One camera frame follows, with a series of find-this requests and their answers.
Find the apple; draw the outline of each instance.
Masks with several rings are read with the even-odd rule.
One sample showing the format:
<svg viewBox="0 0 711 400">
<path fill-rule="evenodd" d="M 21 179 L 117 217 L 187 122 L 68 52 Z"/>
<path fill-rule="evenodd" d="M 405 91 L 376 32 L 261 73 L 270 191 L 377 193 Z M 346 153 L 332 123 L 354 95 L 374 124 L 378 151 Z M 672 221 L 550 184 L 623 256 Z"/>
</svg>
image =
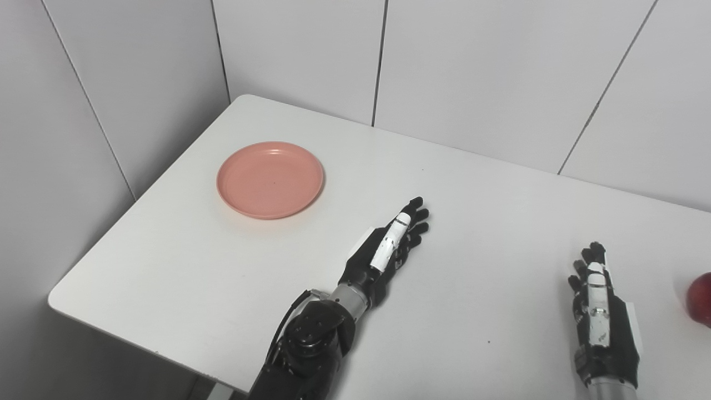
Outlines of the apple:
<svg viewBox="0 0 711 400">
<path fill-rule="evenodd" d="M 711 272 L 691 283 L 686 292 L 686 307 L 694 321 L 711 327 Z"/>
</svg>

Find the tabletop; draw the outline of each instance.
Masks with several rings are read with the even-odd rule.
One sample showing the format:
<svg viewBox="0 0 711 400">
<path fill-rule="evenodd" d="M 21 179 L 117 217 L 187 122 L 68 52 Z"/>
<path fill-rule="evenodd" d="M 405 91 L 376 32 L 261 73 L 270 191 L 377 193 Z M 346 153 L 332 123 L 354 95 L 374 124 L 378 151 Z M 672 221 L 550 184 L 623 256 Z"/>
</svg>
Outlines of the tabletop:
<svg viewBox="0 0 711 400">
<path fill-rule="evenodd" d="M 326 180 L 307 209 L 261 221 L 224 204 L 215 177 L 233 152 L 268 140 L 308 149 Z M 636 306 L 640 398 L 708 398 L 711 330 L 686 315 L 684 296 L 711 270 L 711 214 L 251 95 L 116 222 L 49 304 L 248 391 L 297 295 L 333 290 L 363 232 L 415 196 L 431 230 L 359 321 L 333 398 L 586 399 L 566 279 L 590 241 L 607 247 L 616 293 Z"/>
</svg>

